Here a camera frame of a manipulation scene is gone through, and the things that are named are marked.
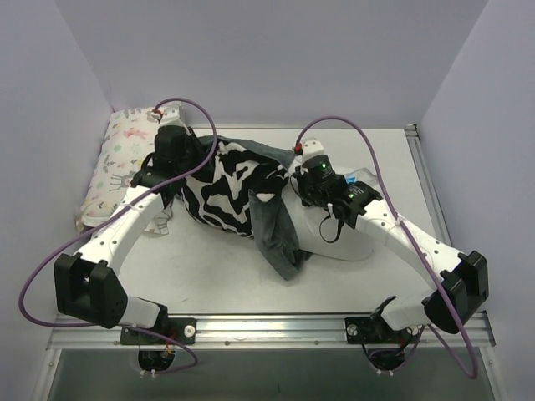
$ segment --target white platform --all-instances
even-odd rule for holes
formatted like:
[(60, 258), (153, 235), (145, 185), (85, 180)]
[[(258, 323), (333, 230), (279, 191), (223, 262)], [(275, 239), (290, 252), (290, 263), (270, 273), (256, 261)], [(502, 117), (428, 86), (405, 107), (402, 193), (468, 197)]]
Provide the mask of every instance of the white platform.
[[(198, 129), (199, 136), (208, 135)], [(298, 129), (219, 129), (290, 149)], [(402, 129), (367, 129), (396, 208), (433, 234), (430, 213)], [(351, 129), (312, 129), (336, 165), (373, 169), (364, 142)], [(401, 259), (377, 245), (361, 262), (313, 256), (285, 282), (263, 259), (253, 240), (193, 221), (180, 202), (168, 236), (143, 235), (125, 260), (120, 280), (129, 295), (167, 305), (171, 313), (368, 312), (386, 297), (425, 289)]]

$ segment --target white fabric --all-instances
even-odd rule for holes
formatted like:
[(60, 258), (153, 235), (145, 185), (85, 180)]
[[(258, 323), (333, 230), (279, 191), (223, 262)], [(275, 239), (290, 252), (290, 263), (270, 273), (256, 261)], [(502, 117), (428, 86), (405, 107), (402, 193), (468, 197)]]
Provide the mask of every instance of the white fabric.
[[(184, 115), (181, 105), (171, 107), (178, 108), (180, 116)], [(139, 171), (143, 159), (154, 151), (158, 127), (152, 108), (121, 110), (110, 116), (89, 190), (76, 221), (79, 231), (84, 226), (94, 227), (110, 218), (125, 196), (134, 174)], [(168, 207), (146, 230), (167, 234), (167, 221), (171, 217), (172, 211)]]

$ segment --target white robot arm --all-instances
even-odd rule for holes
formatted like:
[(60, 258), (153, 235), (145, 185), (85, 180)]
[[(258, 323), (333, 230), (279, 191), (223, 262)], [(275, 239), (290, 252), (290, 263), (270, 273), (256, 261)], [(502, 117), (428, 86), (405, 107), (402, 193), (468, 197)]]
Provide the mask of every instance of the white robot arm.
[(417, 225), (398, 215), (397, 219), (382, 195), (364, 182), (348, 184), (337, 175), (319, 140), (299, 144), (296, 154), (301, 164), (293, 173), (298, 183), (297, 195), (303, 206), (317, 206), (327, 211), (339, 224), (364, 233), (386, 246), (424, 278), (429, 290), (408, 297), (389, 297), (372, 314), (383, 329), (399, 332), (407, 327), (435, 324), (440, 329), (457, 333), (436, 284), (425, 269), (420, 256), (400, 226), (403, 221), (416, 240), (421, 253), (451, 299), (461, 321), (466, 323), (488, 297), (487, 261), (476, 251), (464, 255), (441, 243)]
[[(130, 209), (119, 220), (95, 233), (74, 256), (63, 254), (55, 262), (60, 312), (107, 328), (136, 325), (168, 334), (166, 307), (128, 296), (117, 278), (130, 248), (146, 225), (171, 202), (181, 183), (150, 194), (134, 206), (130, 205), (131, 201), (149, 188), (189, 170), (203, 155), (196, 136), (182, 124), (175, 124), (173, 116), (168, 120), (166, 117), (155, 138), (155, 153), (147, 157), (115, 213), (123, 208)], [(323, 207), (338, 221), (387, 246), (430, 286), (424, 294), (385, 300), (372, 314), (374, 326), (383, 331), (379, 337), (388, 338), (389, 332), (431, 322), (447, 332), (456, 332), (457, 327), (433, 281), (379, 192), (362, 182), (349, 185), (343, 176), (336, 175), (319, 141), (304, 144), (301, 167), (294, 173), (303, 203)], [(152, 165), (148, 165), (148, 160), (152, 160)], [(404, 222), (433, 270), (441, 277), (442, 285), (465, 323), (487, 298), (484, 257), (477, 252), (465, 256), (409, 221)]]

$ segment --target screw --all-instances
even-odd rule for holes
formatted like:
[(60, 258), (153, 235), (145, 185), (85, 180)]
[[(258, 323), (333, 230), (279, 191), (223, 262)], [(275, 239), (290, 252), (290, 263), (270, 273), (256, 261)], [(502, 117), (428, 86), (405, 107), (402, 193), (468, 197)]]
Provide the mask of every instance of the screw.
[(184, 335), (187, 338), (192, 338), (195, 336), (195, 328), (191, 324), (188, 324), (186, 327), (184, 327)]
[(354, 337), (359, 333), (359, 330), (357, 329), (356, 324), (348, 325), (348, 328), (346, 329), (346, 331), (348, 332), (348, 335), (350, 335), (351, 337)]

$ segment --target dark gray fabric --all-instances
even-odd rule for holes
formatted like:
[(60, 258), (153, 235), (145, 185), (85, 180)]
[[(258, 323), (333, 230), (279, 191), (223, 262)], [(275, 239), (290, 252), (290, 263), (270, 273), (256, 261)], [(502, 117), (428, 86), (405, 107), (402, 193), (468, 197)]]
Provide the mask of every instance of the dark gray fabric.
[[(292, 164), (294, 153), (260, 144), (253, 140), (220, 137), (235, 142), (258, 155), (276, 160), (286, 171)], [(203, 147), (211, 146), (212, 137), (199, 138)], [(248, 190), (251, 225), (255, 244), (271, 266), (285, 280), (290, 280), (299, 272), (310, 253), (299, 249), (299, 240), (292, 219), (284, 205), (282, 192), (263, 202), (257, 198), (254, 189)]]

